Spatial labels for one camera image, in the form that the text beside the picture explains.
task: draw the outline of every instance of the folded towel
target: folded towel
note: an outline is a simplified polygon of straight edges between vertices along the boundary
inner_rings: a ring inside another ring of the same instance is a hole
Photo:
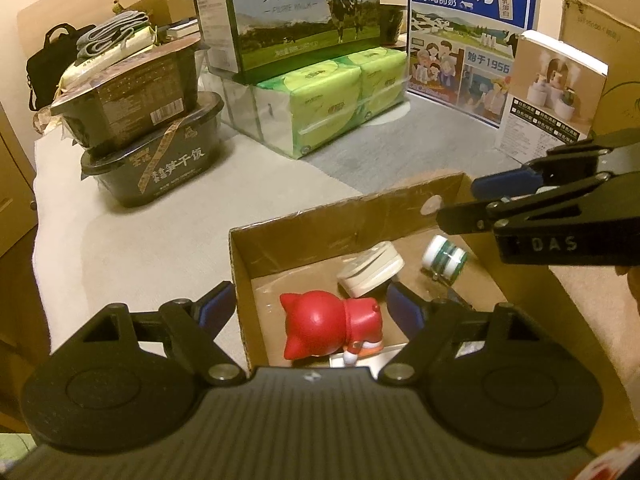
[[[100,56],[112,46],[128,40],[140,28],[149,25],[149,17],[144,12],[139,10],[121,12],[80,37],[76,43],[78,61],[83,62]]]

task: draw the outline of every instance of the stacked food container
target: stacked food container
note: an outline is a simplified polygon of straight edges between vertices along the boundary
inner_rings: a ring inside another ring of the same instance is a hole
[[[52,104],[84,148],[82,172],[124,206],[151,202],[207,169],[219,153],[215,92],[198,92],[187,36],[129,57]]]

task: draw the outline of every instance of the red toy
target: red toy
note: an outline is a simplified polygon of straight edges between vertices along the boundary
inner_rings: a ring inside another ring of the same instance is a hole
[[[280,296],[287,315],[284,358],[325,356],[344,349],[344,363],[379,352],[382,314],[376,300],[341,300],[323,290]]]

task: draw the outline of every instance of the open cardboard box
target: open cardboard box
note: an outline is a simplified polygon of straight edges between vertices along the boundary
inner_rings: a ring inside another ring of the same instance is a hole
[[[355,254],[383,240],[391,240],[405,260],[400,281],[427,300],[438,297],[442,290],[421,271],[420,264],[427,244],[440,232],[434,210],[425,204],[436,195],[445,205],[468,202],[472,200],[470,183],[465,174],[454,174],[232,230],[231,262],[249,368],[291,366],[282,355],[286,334],[278,300],[281,293],[319,289],[346,297],[338,290],[338,270]],[[523,308],[597,377],[604,407],[589,442],[591,449],[601,453],[622,441],[640,440],[620,378],[552,270],[502,263],[491,234],[450,239],[470,251],[455,284],[465,300],[476,310],[492,310],[500,301]],[[385,345],[405,342],[386,310],[383,288],[373,296],[383,313]],[[328,359],[295,365],[328,366]]]

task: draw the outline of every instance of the wooden floor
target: wooden floor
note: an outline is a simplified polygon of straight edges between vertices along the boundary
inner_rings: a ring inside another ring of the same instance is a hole
[[[0,257],[0,431],[27,431],[18,408],[20,391],[50,351],[31,267],[36,229]]]

